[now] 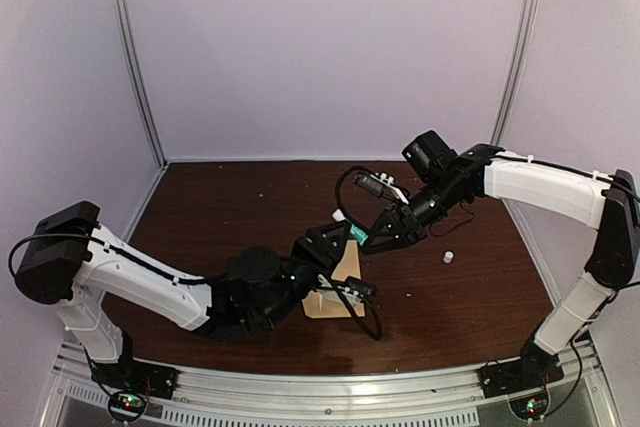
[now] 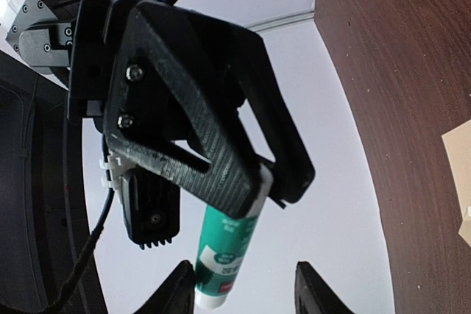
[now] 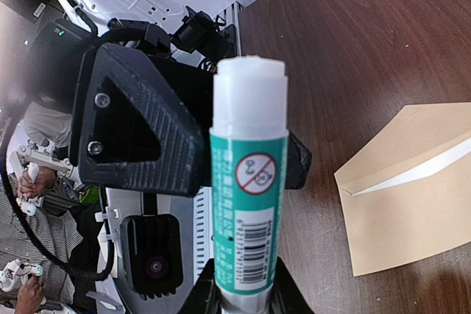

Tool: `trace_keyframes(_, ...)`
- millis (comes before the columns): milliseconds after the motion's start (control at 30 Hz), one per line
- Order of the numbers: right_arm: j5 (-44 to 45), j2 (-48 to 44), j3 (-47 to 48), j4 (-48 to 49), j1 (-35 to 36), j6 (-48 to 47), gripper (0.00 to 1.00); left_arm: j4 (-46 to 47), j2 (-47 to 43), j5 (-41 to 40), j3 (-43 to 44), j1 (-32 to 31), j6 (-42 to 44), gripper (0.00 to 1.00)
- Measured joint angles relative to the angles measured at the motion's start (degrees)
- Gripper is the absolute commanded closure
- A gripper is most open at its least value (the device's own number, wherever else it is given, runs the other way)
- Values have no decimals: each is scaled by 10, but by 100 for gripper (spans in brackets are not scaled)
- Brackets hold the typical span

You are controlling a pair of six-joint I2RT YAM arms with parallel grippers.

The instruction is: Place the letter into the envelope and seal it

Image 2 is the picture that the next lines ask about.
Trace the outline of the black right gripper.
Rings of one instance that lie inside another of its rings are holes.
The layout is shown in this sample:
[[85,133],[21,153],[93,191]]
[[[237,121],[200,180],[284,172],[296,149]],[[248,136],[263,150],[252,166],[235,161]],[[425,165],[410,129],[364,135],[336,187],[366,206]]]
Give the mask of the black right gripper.
[[242,218],[261,187],[238,116],[248,96],[235,70],[243,35],[256,38],[237,24],[156,1],[81,0],[68,119],[93,119],[112,151]]

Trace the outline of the green white glue stick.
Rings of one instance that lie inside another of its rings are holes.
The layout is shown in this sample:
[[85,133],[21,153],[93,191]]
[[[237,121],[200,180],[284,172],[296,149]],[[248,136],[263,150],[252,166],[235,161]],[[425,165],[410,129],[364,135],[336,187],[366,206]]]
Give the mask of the green white glue stick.
[[194,266],[195,303],[205,310],[221,307],[233,289],[261,210],[273,184],[272,172],[262,165],[261,188],[247,215],[231,218],[206,207]]

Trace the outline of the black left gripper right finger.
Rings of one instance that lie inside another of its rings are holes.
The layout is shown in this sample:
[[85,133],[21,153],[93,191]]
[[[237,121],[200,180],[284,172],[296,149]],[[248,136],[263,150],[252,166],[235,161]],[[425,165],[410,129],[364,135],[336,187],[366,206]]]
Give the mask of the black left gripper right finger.
[[297,263],[294,300],[297,314],[353,314],[306,261]]

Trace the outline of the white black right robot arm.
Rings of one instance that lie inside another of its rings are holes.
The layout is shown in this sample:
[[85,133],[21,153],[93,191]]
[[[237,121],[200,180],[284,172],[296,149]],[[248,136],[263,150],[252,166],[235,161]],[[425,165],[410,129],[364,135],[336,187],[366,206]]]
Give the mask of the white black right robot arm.
[[231,218],[272,178],[300,200],[315,170],[263,39],[177,0],[5,0],[6,40],[68,88],[68,118],[98,118],[111,151]]

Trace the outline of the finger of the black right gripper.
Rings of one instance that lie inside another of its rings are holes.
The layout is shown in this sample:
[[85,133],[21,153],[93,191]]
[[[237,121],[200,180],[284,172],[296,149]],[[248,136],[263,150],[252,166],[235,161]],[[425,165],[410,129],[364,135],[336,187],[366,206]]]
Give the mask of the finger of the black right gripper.
[[260,35],[191,10],[175,8],[172,93],[188,117],[210,165],[185,162],[172,179],[210,204],[250,204],[260,190],[258,156],[239,120],[247,101],[274,160],[270,197],[296,203],[315,170],[283,100]]

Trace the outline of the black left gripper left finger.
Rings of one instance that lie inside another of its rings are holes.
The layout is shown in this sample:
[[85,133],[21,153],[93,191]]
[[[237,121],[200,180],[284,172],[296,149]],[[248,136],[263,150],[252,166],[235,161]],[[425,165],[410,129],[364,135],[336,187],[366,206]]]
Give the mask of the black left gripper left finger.
[[194,267],[180,262],[136,314],[192,314],[195,302]]

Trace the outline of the tan paper envelope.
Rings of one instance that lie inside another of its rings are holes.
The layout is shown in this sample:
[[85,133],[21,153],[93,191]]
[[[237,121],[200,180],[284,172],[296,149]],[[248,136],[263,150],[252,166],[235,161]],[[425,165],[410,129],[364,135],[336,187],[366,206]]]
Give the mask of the tan paper envelope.
[[467,121],[443,134],[442,141],[453,175],[461,225],[458,234],[470,246],[470,125]]

